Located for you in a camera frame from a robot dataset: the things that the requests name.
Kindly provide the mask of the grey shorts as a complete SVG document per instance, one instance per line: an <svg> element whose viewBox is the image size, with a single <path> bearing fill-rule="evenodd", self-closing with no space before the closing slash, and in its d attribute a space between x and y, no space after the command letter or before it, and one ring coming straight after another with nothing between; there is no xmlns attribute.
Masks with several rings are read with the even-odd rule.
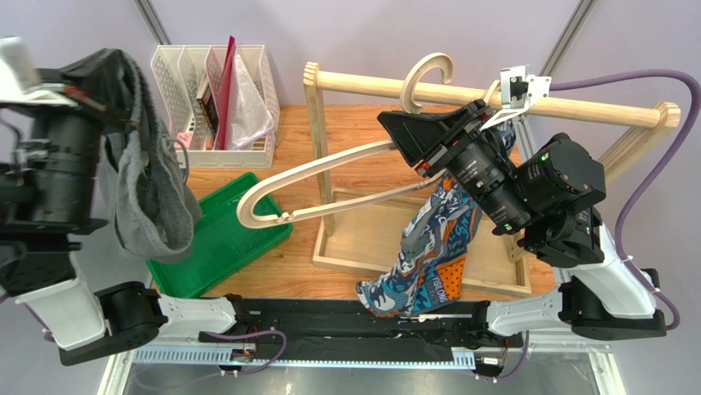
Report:
<svg viewBox="0 0 701 395"><path fill-rule="evenodd" d="M122 50L111 49L108 73L131 121L127 133L104 140L98 181L120 253L127 258L177 263L192 252L202 209L187 186L175 139L156 112L143 71Z"/></svg>

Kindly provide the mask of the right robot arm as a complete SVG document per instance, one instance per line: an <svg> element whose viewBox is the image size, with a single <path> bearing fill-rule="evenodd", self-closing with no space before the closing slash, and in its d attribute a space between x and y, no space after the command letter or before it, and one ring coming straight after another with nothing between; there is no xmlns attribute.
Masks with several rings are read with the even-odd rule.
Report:
<svg viewBox="0 0 701 395"><path fill-rule="evenodd" d="M522 249L567 275L541 296L478 304L478 333L568 328L599 341L666 335L653 296L657 273L631 272L618 256L596 209L606 198L604 167L567 134L515 165L498 131L508 114L483 100L441 114L383 111L378 121L419 175L451 174L495 235L516 235Z"/></svg>

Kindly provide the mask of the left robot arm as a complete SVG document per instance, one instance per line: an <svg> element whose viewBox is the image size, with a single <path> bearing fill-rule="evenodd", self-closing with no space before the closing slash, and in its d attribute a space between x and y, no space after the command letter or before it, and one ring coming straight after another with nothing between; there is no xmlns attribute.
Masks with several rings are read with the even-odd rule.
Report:
<svg viewBox="0 0 701 395"><path fill-rule="evenodd" d="M120 49L57 69L1 57L1 106L33 120L1 166L1 287L44 326L63 365L158 338L213 342L248 317L237 295L179 299L140 281L93 292L72 261L110 225L123 253L187 256L202 210L142 70Z"/></svg>

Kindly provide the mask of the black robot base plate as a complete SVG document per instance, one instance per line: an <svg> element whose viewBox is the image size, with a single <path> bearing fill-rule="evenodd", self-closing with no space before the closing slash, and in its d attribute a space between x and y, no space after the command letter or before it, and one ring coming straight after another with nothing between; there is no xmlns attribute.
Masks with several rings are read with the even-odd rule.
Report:
<svg viewBox="0 0 701 395"><path fill-rule="evenodd" d="M460 350L515 351L522 334L488 332L482 302L457 302L411 318L380 318L354 300L238 299L236 323L203 343L237 343L253 360L351 365L447 365Z"/></svg>

